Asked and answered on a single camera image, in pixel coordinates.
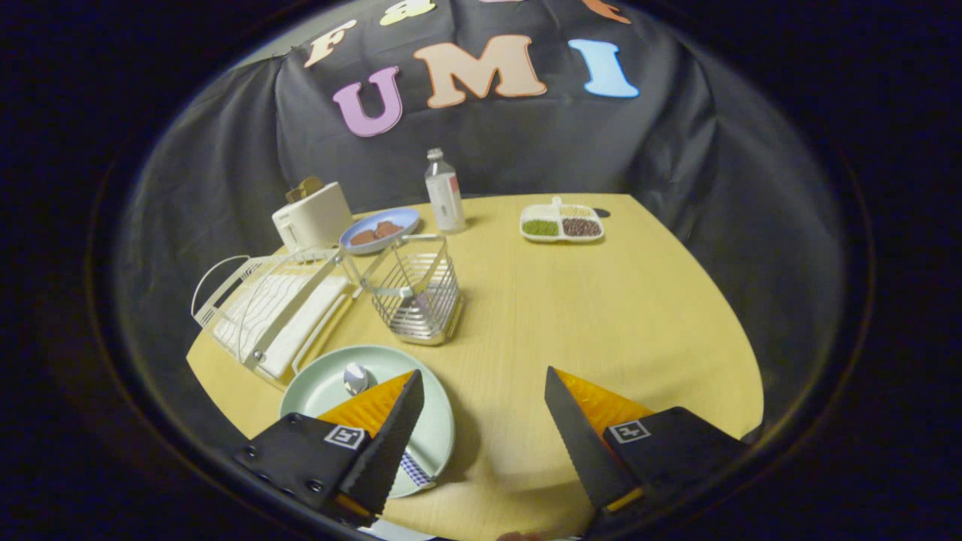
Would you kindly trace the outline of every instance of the plastic bottle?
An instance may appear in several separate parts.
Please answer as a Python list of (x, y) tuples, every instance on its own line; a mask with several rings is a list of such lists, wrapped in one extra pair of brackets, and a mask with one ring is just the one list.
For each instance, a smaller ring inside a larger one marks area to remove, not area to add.
[(427, 194), (431, 199), (438, 229), (445, 235), (450, 235), (463, 231), (468, 225), (465, 223), (465, 210), (461, 206), (457, 174), (454, 167), (443, 158), (444, 153), (440, 148), (427, 151), (430, 163), (424, 173), (424, 182), (427, 184)]

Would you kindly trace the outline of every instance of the yellow table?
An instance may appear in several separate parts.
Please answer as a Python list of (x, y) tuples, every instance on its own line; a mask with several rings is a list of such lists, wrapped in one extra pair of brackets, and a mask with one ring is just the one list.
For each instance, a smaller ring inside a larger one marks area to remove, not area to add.
[[(512, 530), (546, 539), (581, 533), (592, 510), (544, 405), (548, 365), (655, 411), (685, 406), (734, 437), (761, 423), (761, 378), (745, 332), (684, 246), (629, 195), (562, 198), (611, 212), (602, 242), (523, 239), (521, 209), (550, 202), (550, 194), (465, 200), (468, 230), (448, 244), (468, 304), (451, 342), (400, 342), (368, 293), (318, 339), (308, 358), (356, 344), (402, 349), (427, 365), (450, 397), (455, 447), (439, 486), (388, 500), (384, 518), (463, 540), (490, 541)], [(435, 232), (430, 207), (415, 208), (424, 220), (420, 232)], [(361, 272), (373, 257), (355, 258)], [(188, 361), (246, 436), (277, 419), (283, 391), (207, 333)]]

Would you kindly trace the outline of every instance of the white dish rack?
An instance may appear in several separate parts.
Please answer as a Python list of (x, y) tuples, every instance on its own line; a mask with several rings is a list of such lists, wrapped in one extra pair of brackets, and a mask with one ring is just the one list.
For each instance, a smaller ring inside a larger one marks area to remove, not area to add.
[[(195, 310), (197, 295), (221, 265), (240, 266)], [(238, 255), (211, 267), (197, 284), (190, 312), (245, 368), (277, 380), (304, 355), (347, 299), (363, 290), (343, 248), (267, 257)]]

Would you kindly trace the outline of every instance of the blue plate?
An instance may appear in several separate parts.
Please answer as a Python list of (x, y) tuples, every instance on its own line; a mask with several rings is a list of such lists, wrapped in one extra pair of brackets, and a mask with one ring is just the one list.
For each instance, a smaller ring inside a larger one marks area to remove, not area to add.
[[(377, 229), (377, 223), (379, 221), (388, 220), (394, 225), (400, 225), (402, 229), (393, 235), (389, 235), (383, 239), (378, 239), (373, 243), (367, 243), (365, 245), (352, 245), (351, 237), (361, 233), (366, 229), (374, 230)], [(401, 235), (407, 235), (418, 227), (418, 222), (420, 222), (420, 213), (415, 209), (390, 209), (389, 211), (384, 211), (383, 213), (375, 214), (374, 216), (368, 216), (367, 218), (361, 219), (354, 225), (347, 228), (347, 231), (341, 235), (341, 245), (348, 253), (355, 255), (362, 255), (366, 253), (374, 253), (376, 251), (381, 251), (388, 247), (394, 239), (400, 237)]]

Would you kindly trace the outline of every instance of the green beans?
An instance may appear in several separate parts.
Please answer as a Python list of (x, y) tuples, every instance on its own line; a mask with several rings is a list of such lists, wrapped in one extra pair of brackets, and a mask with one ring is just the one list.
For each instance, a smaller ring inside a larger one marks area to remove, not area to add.
[(526, 221), (521, 226), (521, 231), (528, 235), (539, 235), (542, 237), (556, 237), (558, 235), (558, 222), (546, 219), (532, 219)]

